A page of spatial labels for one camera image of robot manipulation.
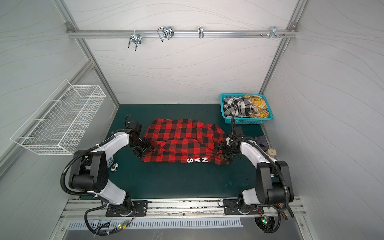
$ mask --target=black mounting plate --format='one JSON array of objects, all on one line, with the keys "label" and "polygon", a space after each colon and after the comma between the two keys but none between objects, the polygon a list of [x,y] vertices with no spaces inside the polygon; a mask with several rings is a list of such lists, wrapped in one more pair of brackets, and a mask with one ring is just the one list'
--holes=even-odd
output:
[{"label": "black mounting plate", "polygon": [[[148,201],[132,201],[134,208],[136,208],[136,217],[144,217],[147,214],[147,207],[148,207]],[[135,213],[132,212],[128,214],[128,216],[124,217],[133,217]],[[113,211],[113,209],[108,208],[107,212],[105,213],[106,217],[123,217],[116,212]]]},{"label": "black mounting plate", "polygon": [[[224,207],[224,214],[225,215],[251,215],[251,214],[260,214],[253,206],[245,208],[248,214],[242,213],[238,210],[238,205],[236,203],[237,199],[223,199],[223,205],[229,206]],[[264,209],[263,207],[257,207],[257,209],[263,214]]]}]

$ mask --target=green table surface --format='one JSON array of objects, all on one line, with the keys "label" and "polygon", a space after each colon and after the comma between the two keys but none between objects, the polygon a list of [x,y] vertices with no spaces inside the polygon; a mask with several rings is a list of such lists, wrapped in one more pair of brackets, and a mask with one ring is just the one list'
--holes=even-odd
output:
[{"label": "green table surface", "polygon": [[[155,118],[200,120],[217,124],[230,134],[230,124],[224,123],[219,104],[124,104],[120,105],[111,131],[124,127],[124,119],[142,124],[141,137]],[[246,136],[263,135],[260,125],[241,124]],[[133,199],[236,197],[255,186],[256,169],[245,156],[237,157],[226,166],[213,163],[141,162],[129,147],[114,155],[119,164],[109,178]]]}]

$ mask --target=black and white plaid shirt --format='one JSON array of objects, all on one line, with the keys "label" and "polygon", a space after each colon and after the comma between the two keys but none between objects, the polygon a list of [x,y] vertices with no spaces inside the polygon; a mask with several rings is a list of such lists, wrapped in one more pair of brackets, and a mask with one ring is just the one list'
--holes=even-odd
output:
[{"label": "black and white plaid shirt", "polygon": [[253,113],[253,103],[248,98],[224,98],[224,116],[248,118]]}]

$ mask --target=white wire basket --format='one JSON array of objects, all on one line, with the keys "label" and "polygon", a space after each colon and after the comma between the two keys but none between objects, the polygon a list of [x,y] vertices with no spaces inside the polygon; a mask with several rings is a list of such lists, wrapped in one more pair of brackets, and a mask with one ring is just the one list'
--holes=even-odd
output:
[{"label": "white wire basket", "polygon": [[38,155],[72,155],[104,98],[98,85],[65,80],[11,140]]}]

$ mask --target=plaid cloth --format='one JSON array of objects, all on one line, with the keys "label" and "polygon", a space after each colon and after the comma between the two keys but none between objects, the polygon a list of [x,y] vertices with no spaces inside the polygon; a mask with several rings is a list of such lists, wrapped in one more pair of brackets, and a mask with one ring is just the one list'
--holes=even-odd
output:
[{"label": "plaid cloth", "polygon": [[224,116],[248,118],[253,113],[253,103],[248,98],[224,98]]},{"label": "plaid cloth", "polygon": [[227,165],[229,161],[218,150],[228,136],[217,125],[206,125],[191,119],[155,119],[145,138],[153,150],[141,158],[143,162],[212,162]]},{"label": "plaid cloth", "polygon": [[268,106],[266,105],[264,99],[257,95],[245,95],[243,98],[248,98],[253,103],[253,113],[251,118],[268,118]]}]

